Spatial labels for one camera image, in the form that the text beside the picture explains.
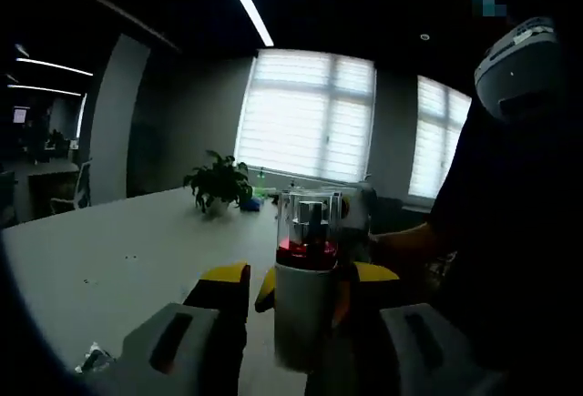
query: person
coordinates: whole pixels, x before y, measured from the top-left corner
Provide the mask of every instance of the person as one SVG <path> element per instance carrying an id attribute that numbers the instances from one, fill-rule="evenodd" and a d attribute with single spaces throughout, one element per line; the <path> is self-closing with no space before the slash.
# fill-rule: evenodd
<path id="1" fill-rule="evenodd" d="M 536 11 L 531 5 L 522 12 Z M 530 17 L 519 13 L 512 12 L 515 21 Z M 550 16 L 565 38 L 567 76 L 575 77 L 565 17 Z M 583 154 L 580 95 L 572 83 L 567 90 L 564 107 L 513 123 L 493 117 L 474 94 L 427 221 L 371 236 L 373 261 L 397 273 L 456 252 L 430 303 L 472 341 L 488 368 L 545 363 L 542 347 L 566 337 L 557 323 L 565 324 L 572 309 L 568 270 L 578 243 L 573 209 Z"/>

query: white chair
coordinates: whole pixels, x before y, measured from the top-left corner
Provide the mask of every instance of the white chair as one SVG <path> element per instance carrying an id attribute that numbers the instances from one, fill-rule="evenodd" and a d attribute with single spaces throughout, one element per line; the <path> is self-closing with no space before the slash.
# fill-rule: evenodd
<path id="1" fill-rule="evenodd" d="M 75 192 L 73 198 L 51 198 L 51 210 L 53 214 L 58 214 L 62 210 L 56 209 L 58 205 L 68 205 L 73 209 L 82 209 L 91 206 L 91 195 L 89 193 L 89 169 L 91 162 L 84 162 L 81 165 L 79 176 L 77 176 L 77 183 L 75 184 Z"/>

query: small object on table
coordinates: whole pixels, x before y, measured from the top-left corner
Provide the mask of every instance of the small object on table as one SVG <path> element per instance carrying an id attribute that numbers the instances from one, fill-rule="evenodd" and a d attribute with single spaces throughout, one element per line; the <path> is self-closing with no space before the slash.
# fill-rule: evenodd
<path id="1" fill-rule="evenodd" d="M 259 198 L 250 198 L 246 202 L 240 204 L 241 211 L 258 212 L 261 208 L 261 200 Z"/>

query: potted plant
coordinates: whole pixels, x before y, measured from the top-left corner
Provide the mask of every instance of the potted plant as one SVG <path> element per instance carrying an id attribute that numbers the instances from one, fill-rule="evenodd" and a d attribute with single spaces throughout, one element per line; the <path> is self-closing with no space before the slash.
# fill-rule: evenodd
<path id="1" fill-rule="evenodd" d="M 248 201 L 253 188 L 248 183 L 249 170 L 244 162 L 235 165 L 235 157 L 223 158 L 213 150 L 207 150 L 207 154 L 214 158 L 212 166 L 193 168 L 195 173 L 185 176 L 183 185 L 192 188 L 192 196 L 202 212 L 220 215 L 232 201 L 238 204 Z"/>

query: window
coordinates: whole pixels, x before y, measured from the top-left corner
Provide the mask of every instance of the window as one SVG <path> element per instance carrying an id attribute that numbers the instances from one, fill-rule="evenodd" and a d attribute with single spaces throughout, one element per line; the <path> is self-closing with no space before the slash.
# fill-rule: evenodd
<path id="1" fill-rule="evenodd" d="M 262 50 L 251 70 L 235 158 L 249 166 L 357 182 L 364 177 L 375 72 L 362 59 Z"/>
<path id="2" fill-rule="evenodd" d="M 434 199 L 454 159 L 470 97 L 419 76 L 418 118 L 409 196 Z"/>

